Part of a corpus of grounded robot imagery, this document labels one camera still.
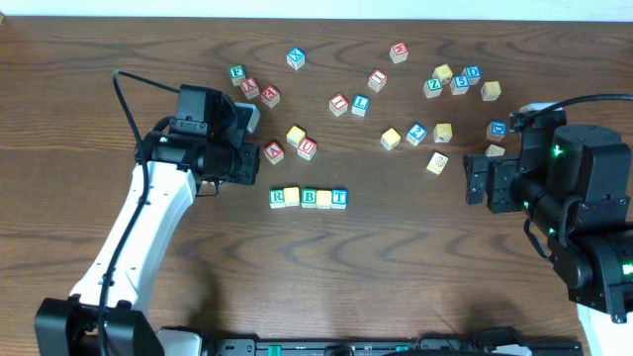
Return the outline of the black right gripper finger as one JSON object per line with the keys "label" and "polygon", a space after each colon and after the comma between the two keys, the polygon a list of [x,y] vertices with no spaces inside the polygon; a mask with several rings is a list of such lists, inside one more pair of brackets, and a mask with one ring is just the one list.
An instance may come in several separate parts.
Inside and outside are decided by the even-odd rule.
{"label": "black right gripper finger", "polygon": [[488,179],[490,159],[483,154],[466,154],[463,157],[464,171],[468,182]]}
{"label": "black right gripper finger", "polygon": [[467,179],[466,203],[468,205],[481,205],[487,195],[488,177],[469,177]]}

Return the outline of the blue T block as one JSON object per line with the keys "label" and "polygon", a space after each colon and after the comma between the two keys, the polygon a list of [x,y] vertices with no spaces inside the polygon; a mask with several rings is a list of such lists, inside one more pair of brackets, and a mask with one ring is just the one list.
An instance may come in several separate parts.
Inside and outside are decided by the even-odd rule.
{"label": "blue T block", "polygon": [[346,189],[333,189],[331,191],[331,207],[344,210],[348,204],[348,191]]}

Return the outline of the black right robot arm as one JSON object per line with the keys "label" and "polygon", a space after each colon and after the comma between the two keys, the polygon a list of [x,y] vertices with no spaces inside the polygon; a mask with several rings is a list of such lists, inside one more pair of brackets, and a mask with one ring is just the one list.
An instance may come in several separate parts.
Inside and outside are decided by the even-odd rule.
{"label": "black right robot arm", "polygon": [[517,156],[467,155],[466,201],[494,214],[523,212],[565,283],[593,355],[632,352],[632,224],[626,217],[632,153],[620,135],[590,125],[530,128]]}

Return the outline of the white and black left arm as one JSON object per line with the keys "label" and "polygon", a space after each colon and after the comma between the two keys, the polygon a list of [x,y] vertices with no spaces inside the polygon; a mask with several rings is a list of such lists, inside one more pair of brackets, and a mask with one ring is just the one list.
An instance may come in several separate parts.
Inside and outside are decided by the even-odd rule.
{"label": "white and black left arm", "polygon": [[203,182],[251,185],[258,146],[247,129],[151,131],[136,147],[124,205],[102,249],[65,300],[46,298],[35,316],[43,355],[208,355],[212,342],[148,322],[155,278],[172,235]]}

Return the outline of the green R block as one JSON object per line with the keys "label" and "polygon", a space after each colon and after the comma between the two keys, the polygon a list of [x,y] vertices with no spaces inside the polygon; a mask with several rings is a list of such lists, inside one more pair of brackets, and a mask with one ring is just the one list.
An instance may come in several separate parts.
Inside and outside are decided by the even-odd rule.
{"label": "green R block", "polygon": [[269,205],[272,209],[286,207],[283,189],[272,189],[269,191]]}

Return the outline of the green B block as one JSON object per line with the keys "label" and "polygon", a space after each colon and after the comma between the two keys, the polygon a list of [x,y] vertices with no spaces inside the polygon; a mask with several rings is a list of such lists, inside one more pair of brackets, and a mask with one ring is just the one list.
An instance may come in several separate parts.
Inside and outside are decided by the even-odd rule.
{"label": "green B block", "polygon": [[317,206],[317,189],[304,188],[301,192],[301,206],[315,208]]}

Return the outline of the yellow O block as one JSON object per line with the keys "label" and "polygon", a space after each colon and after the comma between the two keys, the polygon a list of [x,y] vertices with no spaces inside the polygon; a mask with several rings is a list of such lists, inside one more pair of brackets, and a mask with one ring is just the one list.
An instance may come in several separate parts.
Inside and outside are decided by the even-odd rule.
{"label": "yellow O block", "polygon": [[316,207],[318,209],[330,209],[332,203],[332,192],[330,190],[316,191]]}

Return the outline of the yellow O block placed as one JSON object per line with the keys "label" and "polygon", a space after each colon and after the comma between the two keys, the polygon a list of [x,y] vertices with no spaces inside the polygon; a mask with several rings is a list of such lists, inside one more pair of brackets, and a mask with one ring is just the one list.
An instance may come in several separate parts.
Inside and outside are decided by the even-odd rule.
{"label": "yellow O block placed", "polygon": [[299,187],[284,188],[283,195],[286,207],[295,207],[301,203],[301,191]]}

